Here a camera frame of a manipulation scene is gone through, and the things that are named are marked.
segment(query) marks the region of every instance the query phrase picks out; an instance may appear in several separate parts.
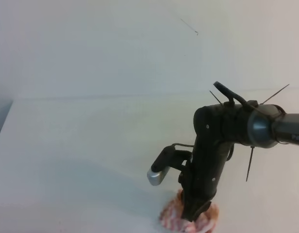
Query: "pink seashell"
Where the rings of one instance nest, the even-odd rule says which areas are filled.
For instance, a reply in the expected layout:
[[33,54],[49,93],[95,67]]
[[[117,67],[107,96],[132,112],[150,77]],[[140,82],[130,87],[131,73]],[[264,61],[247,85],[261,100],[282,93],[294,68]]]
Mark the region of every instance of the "pink seashell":
[[180,200],[179,190],[177,196],[171,200],[160,213],[159,221],[161,225],[173,232],[183,233],[212,233],[219,215],[218,206],[214,203],[210,208],[202,213],[196,222],[189,222],[180,218],[183,205]]

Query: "white surface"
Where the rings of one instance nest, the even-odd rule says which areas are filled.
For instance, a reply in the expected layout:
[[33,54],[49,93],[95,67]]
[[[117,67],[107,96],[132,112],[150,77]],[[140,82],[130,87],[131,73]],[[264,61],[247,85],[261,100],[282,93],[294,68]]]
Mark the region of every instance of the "white surface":
[[216,80],[299,87],[299,0],[0,0],[0,96],[197,92]]
[[[272,93],[240,93],[262,101]],[[270,103],[299,112],[299,90]],[[157,217],[180,188],[146,172],[163,147],[193,143],[207,95],[15,101],[0,134],[0,233],[161,232]],[[237,145],[215,202],[217,233],[299,233],[299,147]]]

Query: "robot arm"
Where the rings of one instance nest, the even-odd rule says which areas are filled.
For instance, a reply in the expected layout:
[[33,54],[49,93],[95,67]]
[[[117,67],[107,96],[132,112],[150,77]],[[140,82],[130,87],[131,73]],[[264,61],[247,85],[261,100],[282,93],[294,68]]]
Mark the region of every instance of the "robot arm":
[[224,104],[199,108],[193,125],[196,140],[193,151],[166,147],[147,173],[152,185],[159,185],[169,167],[181,171],[178,181],[183,188],[182,218],[195,221],[206,211],[235,143],[271,148],[278,142],[299,145],[299,114],[287,114],[281,107],[245,101],[222,84],[215,87],[228,99]]

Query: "white table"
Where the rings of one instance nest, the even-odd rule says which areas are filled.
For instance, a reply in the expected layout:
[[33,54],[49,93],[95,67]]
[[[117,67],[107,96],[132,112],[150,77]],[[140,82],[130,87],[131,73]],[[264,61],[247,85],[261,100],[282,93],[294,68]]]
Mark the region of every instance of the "white table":
[[[263,101],[273,91],[240,93]],[[299,112],[299,89],[269,103]],[[171,143],[192,144],[193,114],[210,93],[15,101],[0,134],[0,233],[153,233],[180,188],[146,172]],[[218,193],[217,233],[299,233],[299,147],[236,145]]]

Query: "white wall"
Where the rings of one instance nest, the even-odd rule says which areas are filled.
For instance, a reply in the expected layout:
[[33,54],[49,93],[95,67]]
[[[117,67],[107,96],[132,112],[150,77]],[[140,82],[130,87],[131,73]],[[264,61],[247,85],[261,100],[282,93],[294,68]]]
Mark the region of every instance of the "white wall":
[[299,87],[299,0],[0,0],[0,93],[197,92],[215,80]]

